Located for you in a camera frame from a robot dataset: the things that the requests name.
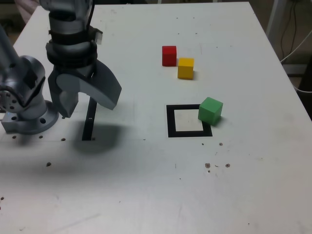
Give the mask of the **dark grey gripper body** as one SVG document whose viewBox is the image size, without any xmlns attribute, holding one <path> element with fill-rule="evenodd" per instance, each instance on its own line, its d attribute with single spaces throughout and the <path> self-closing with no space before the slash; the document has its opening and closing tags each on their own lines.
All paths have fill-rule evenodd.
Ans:
<svg viewBox="0 0 312 234">
<path fill-rule="evenodd" d="M 61 74 L 71 74 L 77 77 L 91 77 L 96 71 L 96 61 L 90 64 L 76 64 L 76 63 L 57 63 L 52 70 L 52 76 L 59 76 Z"/>
</svg>

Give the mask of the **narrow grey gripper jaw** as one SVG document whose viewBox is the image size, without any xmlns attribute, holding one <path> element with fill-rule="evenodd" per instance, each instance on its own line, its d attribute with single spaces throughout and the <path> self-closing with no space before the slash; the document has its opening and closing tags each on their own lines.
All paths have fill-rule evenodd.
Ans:
<svg viewBox="0 0 312 234">
<path fill-rule="evenodd" d="M 53 69 L 49 78 L 49 90 L 53 105 L 57 111 L 63 116 L 70 118 L 78 103 L 78 93 L 73 93 L 61 89 L 57 85 L 60 73 L 57 69 Z"/>
</svg>

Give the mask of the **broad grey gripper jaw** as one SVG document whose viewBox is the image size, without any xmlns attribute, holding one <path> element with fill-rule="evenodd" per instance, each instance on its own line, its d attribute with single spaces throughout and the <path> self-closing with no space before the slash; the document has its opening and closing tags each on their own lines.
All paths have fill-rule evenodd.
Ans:
<svg viewBox="0 0 312 234">
<path fill-rule="evenodd" d="M 87 94 L 109 110 L 116 107 L 122 90 L 113 72 L 99 60 L 96 60 L 96 71 L 91 77 L 61 74 L 57 85 L 65 91 Z"/>
</svg>

